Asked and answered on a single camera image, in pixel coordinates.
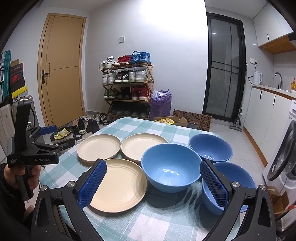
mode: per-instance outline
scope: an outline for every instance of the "white wall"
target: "white wall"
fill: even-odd
[[[296,78],[296,51],[276,54],[274,56],[274,73],[279,72],[283,77],[283,90],[290,90],[293,78]],[[274,76],[274,87],[277,88],[281,77]]]
[[[207,12],[228,16],[231,18],[241,20],[243,22],[245,41],[246,41],[246,62],[248,64],[247,77],[253,76],[254,74],[255,65],[250,63],[250,58],[253,58],[258,61],[256,70],[263,73],[263,81],[261,84],[262,85],[272,84],[273,74],[274,74],[274,58],[272,54],[269,54],[268,52],[263,51],[257,47],[257,37],[256,37],[253,20],[251,18],[240,15],[238,13],[219,9],[219,8],[206,7],[206,10]],[[246,78],[245,87],[244,87],[244,98],[242,101],[242,112],[243,112],[243,116],[241,117],[242,126],[244,125],[244,120],[247,115],[247,110],[249,107],[250,96],[251,96],[251,90],[252,90],[252,86],[248,78]]]
[[[24,62],[25,83],[28,86],[28,93],[32,95],[34,99],[34,105],[36,114],[40,126],[44,126],[44,120],[41,112],[38,84],[37,84],[37,61],[40,38],[43,30],[43,26],[48,13],[64,13],[77,16],[87,17],[86,25],[83,36],[82,44],[82,90],[84,106],[87,110],[87,99],[85,91],[85,46],[86,35],[89,21],[89,14],[83,11],[66,9],[66,8],[54,8],[54,7],[33,7],[18,24],[7,44],[4,47],[4,51],[11,50],[11,60],[20,59],[20,63]]]
[[[125,36],[123,44],[118,39]],[[98,64],[150,52],[155,90],[170,89],[172,108],[202,113],[208,31],[204,0],[120,0],[90,13],[86,44],[88,110],[107,111]]]

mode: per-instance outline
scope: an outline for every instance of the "washing machine door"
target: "washing machine door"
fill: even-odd
[[[270,170],[267,175],[267,179],[269,181],[273,181],[276,179],[282,171],[286,168],[290,169],[291,166],[287,166],[287,164],[291,164],[296,160],[296,122],[294,120],[291,121],[281,147],[276,155],[274,162],[272,163]]]

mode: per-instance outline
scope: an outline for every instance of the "hand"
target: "hand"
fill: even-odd
[[[15,166],[12,168],[9,168],[8,165],[6,165],[4,169],[4,178],[10,186],[14,188],[19,188],[18,183],[15,179],[15,175],[22,176],[25,174],[25,172],[26,172],[25,167],[23,165]],[[31,190],[35,189],[38,186],[40,172],[41,172],[40,165],[36,165],[32,168],[31,170],[32,177],[28,179],[28,184]]]

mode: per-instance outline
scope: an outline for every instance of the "table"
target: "table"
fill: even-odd
[[[152,133],[164,137],[169,143],[189,146],[190,137],[210,132],[125,117],[112,122],[94,135],[101,133],[115,135],[121,141],[133,134]],[[42,185],[50,188],[63,187],[69,181],[76,181],[89,169],[78,162],[78,146],[79,144],[61,155],[59,164],[45,168],[40,178]],[[219,218],[208,211],[202,202],[201,179],[186,190],[174,194],[158,191],[149,183],[143,200],[122,213],[103,213],[92,207],[85,207],[83,210],[105,241],[203,240]],[[63,206],[61,211],[66,223],[73,228]],[[235,237],[238,229],[239,217],[228,240]]]

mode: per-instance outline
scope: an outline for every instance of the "beige plate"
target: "beige plate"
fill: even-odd
[[[132,135],[122,142],[121,150],[131,161],[140,163],[144,152],[157,144],[167,143],[168,141],[161,136],[149,133]]]
[[[106,163],[107,173],[90,205],[107,213],[119,213],[136,206],[147,189],[142,168],[124,159],[109,159]]]
[[[78,156],[88,162],[113,158],[120,150],[120,140],[113,135],[99,134],[85,139],[78,147]]]

